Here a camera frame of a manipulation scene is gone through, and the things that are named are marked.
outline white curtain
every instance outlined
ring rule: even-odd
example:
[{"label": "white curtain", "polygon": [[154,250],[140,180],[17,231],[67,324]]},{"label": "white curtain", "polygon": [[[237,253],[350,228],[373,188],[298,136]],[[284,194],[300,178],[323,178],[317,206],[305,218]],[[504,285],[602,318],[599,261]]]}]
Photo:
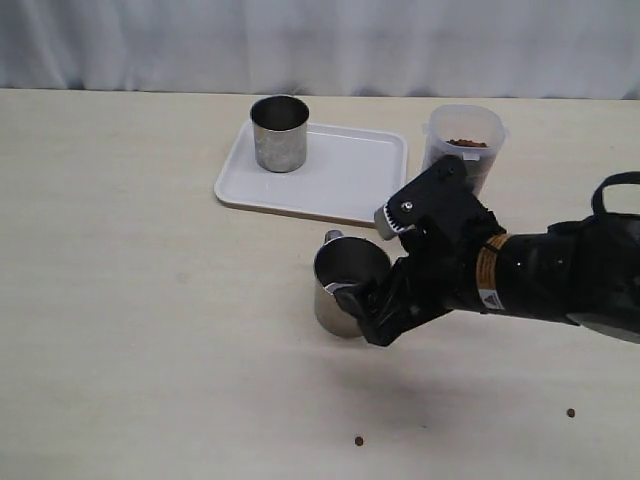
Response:
[{"label": "white curtain", "polygon": [[0,86],[638,98],[640,0],[2,0]]}]

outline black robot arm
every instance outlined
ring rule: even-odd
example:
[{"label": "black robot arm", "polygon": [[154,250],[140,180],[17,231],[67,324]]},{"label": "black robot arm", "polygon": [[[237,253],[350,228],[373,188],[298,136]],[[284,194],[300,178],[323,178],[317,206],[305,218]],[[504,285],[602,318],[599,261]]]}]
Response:
[{"label": "black robot arm", "polygon": [[382,282],[335,292],[369,343],[453,310],[583,325],[640,342],[640,216],[607,212],[604,188],[640,184],[640,172],[607,178],[593,215],[512,235],[473,195],[462,160],[446,156],[375,214],[385,239],[407,256]]}]

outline stainless steel cup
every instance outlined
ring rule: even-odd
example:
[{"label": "stainless steel cup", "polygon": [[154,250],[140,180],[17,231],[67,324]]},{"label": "stainless steel cup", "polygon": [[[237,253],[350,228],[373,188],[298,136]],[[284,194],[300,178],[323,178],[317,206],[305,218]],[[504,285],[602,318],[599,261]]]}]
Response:
[{"label": "stainless steel cup", "polygon": [[389,270],[389,256],[374,243],[344,236],[339,230],[328,231],[313,261],[314,311],[318,323],[338,337],[362,336],[357,320],[340,310],[333,294],[340,288],[372,278],[381,281]]},{"label": "stainless steel cup", "polygon": [[258,164],[270,172],[297,170],[307,160],[309,107],[288,95],[263,98],[251,107]]}]

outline plastic tray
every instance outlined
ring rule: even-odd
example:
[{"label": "plastic tray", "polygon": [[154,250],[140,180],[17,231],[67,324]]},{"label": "plastic tray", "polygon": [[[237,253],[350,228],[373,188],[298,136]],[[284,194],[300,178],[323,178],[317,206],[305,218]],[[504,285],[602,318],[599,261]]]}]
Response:
[{"label": "plastic tray", "polygon": [[401,136],[308,125],[307,161],[290,173],[261,168],[247,121],[214,186],[225,205],[373,224],[374,212],[404,186],[407,142]]}]

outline beige table surface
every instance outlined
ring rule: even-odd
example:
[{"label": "beige table surface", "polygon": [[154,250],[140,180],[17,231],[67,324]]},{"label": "beige table surface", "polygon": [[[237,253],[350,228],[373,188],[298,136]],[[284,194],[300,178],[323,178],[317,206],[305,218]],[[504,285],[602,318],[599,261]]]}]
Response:
[{"label": "beige table surface", "polygon": [[[212,196],[255,98],[0,91],[2,480],[638,478],[640,346],[467,313],[387,349],[321,330],[336,225]],[[409,178],[421,124],[465,101],[307,100],[404,135]],[[639,102],[473,103],[511,131],[482,198],[511,231],[640,168]]]}]

